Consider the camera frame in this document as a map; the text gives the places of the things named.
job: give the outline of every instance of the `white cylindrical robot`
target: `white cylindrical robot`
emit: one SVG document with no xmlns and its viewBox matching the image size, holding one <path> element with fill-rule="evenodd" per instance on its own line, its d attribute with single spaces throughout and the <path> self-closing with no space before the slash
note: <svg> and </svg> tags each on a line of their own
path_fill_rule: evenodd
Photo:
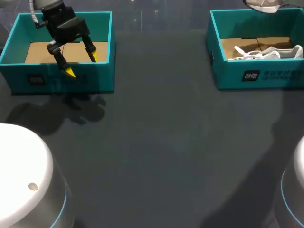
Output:
<svg viewBox="0 0 304 228">
<path fill-rule="evenodd" d="M 48 146 L 0 124 L 0 228 L 72 228 L 71 192 Z"/>
<path fill-rule="evenodd" d="M 280 228 L 304 228 L 304 138 L 280 180 L 274 215 Z"/>
</svg>

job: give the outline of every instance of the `box wall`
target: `box wall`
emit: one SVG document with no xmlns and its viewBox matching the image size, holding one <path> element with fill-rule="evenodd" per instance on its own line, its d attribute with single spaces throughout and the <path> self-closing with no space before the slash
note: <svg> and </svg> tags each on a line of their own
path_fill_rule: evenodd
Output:
<svg viewBox="0 0 304 228">
<path fill-rule="evenodd" d="M 288 37 L 300 11 L 282 9 L 270 15 L 250 9 L 212 10 L 221 39 Z"/>
<path fill-rule="evenodd" d="M 7 40 L 7 45 L 2 52 L 0 63 L 24 63 L 29 46 L 30 38 L 18 16 Z"/>
<path fill-rule="evenodd" d="M 304 47 L 304 14 L 302 8 L 300 9 L 292 27 L 290 39 L 294 45 L 301 45 Z"/>
<path fill-rule="evenodd" d="M 226 63 L 219 89 L 299 88 L 304 86 L 302 60 L 241 60 Z M 243 81 L 244 73 L 260 71 L 256 81 Z"/>
<path fill-rule="evenodd" d="M 215 81 L 216 83 L 219 83 L 220 77 L 222 76 L 224 70 L 223 66 L 224 66 L 225 55 L 223 53 L 223 49 L 221 48 L 221 42 L 218 38 L 216 30 L 217 28 L 214 23 L 213 14 L 211 11 L 206 42 L 207 42 L 209 58 L 214 72 Z"/>
</svg>

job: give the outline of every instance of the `screw hole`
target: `screw hole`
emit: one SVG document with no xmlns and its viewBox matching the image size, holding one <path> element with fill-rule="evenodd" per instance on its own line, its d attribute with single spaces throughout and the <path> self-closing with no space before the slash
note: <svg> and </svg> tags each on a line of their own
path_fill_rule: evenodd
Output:
<svg viewBox="0 0 304 228">
<path fill-rule="evenodd" d="M 38 190 L 38 186 L 35 183 L 30 183 L 28 185 L 28 188 L 31 189 L 32 191 L 37 191 Z"/>
</svg>

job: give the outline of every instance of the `robotic arm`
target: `robotic arm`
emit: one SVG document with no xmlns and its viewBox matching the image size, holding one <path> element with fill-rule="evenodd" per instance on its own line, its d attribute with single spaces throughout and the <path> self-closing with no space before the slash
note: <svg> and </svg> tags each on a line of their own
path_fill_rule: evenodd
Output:
<svg viewBox="0 0 304 228">
<path fill-rule="evenodd" d="M 75 77 L 70 65 L 63 57 L 60 47 L 77 38 L 82 38 L 86 51 L 92 62 L 97 61 L 96 47 L 93 45 L 86 22 L 78 18 L 72 7 L 65 6 L 63 0 L 28 0 L 30 13 L 37 29 L 47 27 L 51 37 L 54 39 L 47 45 L 50 54 L 61 70 L 69 76 Z M 41 10 L 43 22 L 39 22 L 34 10 Z"/>
</svg>

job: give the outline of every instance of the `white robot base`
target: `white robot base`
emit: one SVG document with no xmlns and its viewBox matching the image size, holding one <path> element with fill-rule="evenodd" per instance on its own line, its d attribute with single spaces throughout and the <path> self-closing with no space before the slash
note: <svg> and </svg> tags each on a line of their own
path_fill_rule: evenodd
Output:
<svg viewBox="0 0 304 228">
<path fill-rule="evenodd" d="M 32 131 L 0 124 L 0 183 L 1 228 L 72 228 L 70 188 Z"/>
</svg>

